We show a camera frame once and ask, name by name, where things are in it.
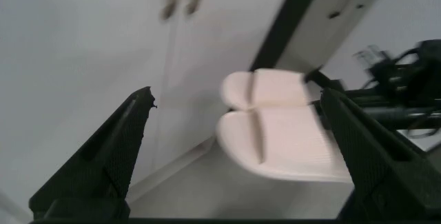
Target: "gray floor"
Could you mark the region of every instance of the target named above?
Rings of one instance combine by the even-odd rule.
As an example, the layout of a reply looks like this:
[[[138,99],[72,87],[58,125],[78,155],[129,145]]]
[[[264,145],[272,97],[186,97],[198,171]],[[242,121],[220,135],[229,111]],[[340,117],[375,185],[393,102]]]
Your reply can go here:
[[[251,174],[215,145],[130,205],[131,217],[335,218],[353,186]]]

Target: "cabinet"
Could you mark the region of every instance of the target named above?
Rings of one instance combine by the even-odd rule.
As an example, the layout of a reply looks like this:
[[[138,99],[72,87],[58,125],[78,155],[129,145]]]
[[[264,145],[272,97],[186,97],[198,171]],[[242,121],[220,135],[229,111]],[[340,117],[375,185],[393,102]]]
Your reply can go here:
[[[201,0],[191,16],[181,0],[163,89],[155,169],[214,134],[227,111],[218,89],[230,73],[248,70],[283,0]]]
[[[28,199],[133,91],[152,86],[132,184],[214,133],[222,79],[252,63],[283,0],[0,0],[0,201]]]
[[[0,0],[2,203],[30,219],[29,198],[131,92],[150,85],[161,95],[171,30],[159,18],[164,5]],[[152,169],[157,114],[151,111],[136,180]]]

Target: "white wall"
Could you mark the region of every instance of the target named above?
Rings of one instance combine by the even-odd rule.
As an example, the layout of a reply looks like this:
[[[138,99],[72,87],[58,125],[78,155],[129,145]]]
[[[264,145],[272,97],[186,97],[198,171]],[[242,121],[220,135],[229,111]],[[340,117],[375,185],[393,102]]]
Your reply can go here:
[[[417,42],[441,39],[441,0],[377,0],[323,68],[332,79],[342,79],[349,89],[360,88],[368,76],[352,55],[376,44],[393,55]],[[427,149],[441,136],[414,140]]]

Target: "white cabinet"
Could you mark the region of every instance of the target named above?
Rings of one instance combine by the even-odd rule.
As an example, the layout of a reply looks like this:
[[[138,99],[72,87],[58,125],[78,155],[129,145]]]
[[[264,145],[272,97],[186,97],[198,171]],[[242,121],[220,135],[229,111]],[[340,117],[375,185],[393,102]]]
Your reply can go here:
[[[152,109],[132,184],[214,134],[222,79],[247,70],[283,0],[0,0],[0,194],[28,199],[132,93]]]
[[[130,95],[161,95],[164,0],[0,0],[0,190],[29,198]],[[134,180],[154,158],[158,111]]]
[[[283,0],[201,0],[191,16],[181,0],[168,78],[160,102],[155,168],[214,134],[227,111],[218,89],[237,70],[248,70]]]

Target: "baseboard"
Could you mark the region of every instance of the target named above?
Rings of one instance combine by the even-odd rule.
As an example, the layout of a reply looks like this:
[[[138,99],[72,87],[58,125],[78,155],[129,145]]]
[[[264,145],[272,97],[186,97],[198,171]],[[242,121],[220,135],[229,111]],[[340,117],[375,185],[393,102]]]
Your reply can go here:
[[[169,163],[168,165],[149,175],[142,181],[133,186],[130,186],[127,196],[125,198],[127,203],[133,203],[142,195],[146,194],[147,192],[161,184],[163,181],[171,177],[173,174],[182,170],[185,166],[189,165],[197,158],[207,153],[211,149],[213,143],[214,137],[211,137],[201,144],[197,145],[195,148],[185,153],[175,161]]]

